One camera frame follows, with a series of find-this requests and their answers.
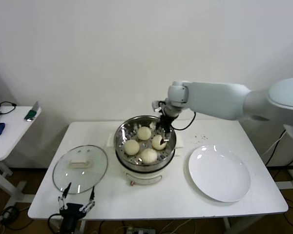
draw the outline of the white plate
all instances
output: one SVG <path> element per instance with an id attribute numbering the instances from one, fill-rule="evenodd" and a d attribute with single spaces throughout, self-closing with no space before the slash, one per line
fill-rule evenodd
<path id="1" fill-rule="evenodd" d="M 223 146 L 205 145 L 196 149 L 189 159 L 189 171 L 196 186 L 218 201 L 238 201 L 251 186 L 247 167 Z"/>

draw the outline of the white wall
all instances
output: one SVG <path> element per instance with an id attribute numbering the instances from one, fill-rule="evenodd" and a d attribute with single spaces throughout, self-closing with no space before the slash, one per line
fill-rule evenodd
<path id="1" fill-rule="evenodd" d="M 293 0 L 0 0 L 0 99 L 43 109 L 10 166 L 47 167 L 72 121 L 151 114 L 174 80 L 290 77 Z M 243 126 L 259 152 L 282 132 Z"/>

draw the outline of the glass lid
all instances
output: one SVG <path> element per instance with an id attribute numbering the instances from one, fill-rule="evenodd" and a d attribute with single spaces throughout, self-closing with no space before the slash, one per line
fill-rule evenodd
<path id="1" fill-rule="evenodd" d="M 60 190 L 71 182 L 69 194 L 79 194 L 91 189 L 103 178 L 107 169 L 107 156 L 103 149 L 84 145 L 68 151 L 53 170 L 53 182 Z"/>

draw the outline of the power strip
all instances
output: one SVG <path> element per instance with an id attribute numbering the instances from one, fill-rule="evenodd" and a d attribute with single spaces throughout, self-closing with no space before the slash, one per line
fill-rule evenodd
<path id="1" fill-rule="evenodd" d="M 126 234 L 156 234 L 155 229 L 151 228 L 127 228 Z"/>

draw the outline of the white table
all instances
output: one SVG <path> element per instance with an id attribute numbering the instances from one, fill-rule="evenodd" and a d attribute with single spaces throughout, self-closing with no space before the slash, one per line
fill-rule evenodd
<path id="1" fill-rule="evenodd" d="M 0 111 L 5 113 L 11 110 L 11 108 L 13 107 L 2 106 L 0 107 Z M 0 122 L 5 123 L 5 128 L 0 135 L 0 170 L 3 172 L 2 175 L 0 174 L 0 187 L 11 195 L 6 207 L 14 205 L 16 202 L 30 203 L 34 198 L 34 195 L 24 195 L 22 193 L 22 190 L 26 185 L 26 181 L 19 182 L 17 187 L 15 187 L 5 179 L 7 175 L 12 175 L 12 171 L 1 162 L 9 156 L 21 137 L 33 124 L 34 121 L 27 122 L 24 120 L 24 117 L 31 108 L 31 106 L 17 106 L 11 113 L 1 115 L 0 117 Z"/>
<path id="2" fill-rule="evenodd" d="M 102 147 L 108 156 L 108 168 L 102 181 L 95 188 L 96 205 L 86 220 L 113 219 L 176 219 L 232 217 L 264 215 L 285 212 L 288 205 L 271 178 L 241 125 L 237 121 L 196 120 L 187 130 L 179 132 L 184 148 L 183 156 L 175 156 L 159 183 L 149 186 L 129 186 L 121 173 L 115 150 L 106 147 L 110 133 L 114 133 L 121 121 L 73 122 L 45 174 L 28 211 L 33 219 L 47 219 L 59 212 L 57 197 L 60 191 L 52 182 L 56 162 L 70 149 L 93 144 Z M 188 120 L 175 121 L 175 127 L 183 127 Z M 247 195 L 234 203 L 215 201 L 191 182 L 187 174 L 190 153 L 204 144 L 223 144 L 232 149 L 246 164 L 251 175 L 251 188 Z M 90 191 L 68 195 L 66 201 L 85 204 Z M 238 233 L 255 222 L 242 219 L 228 233 Z"/>

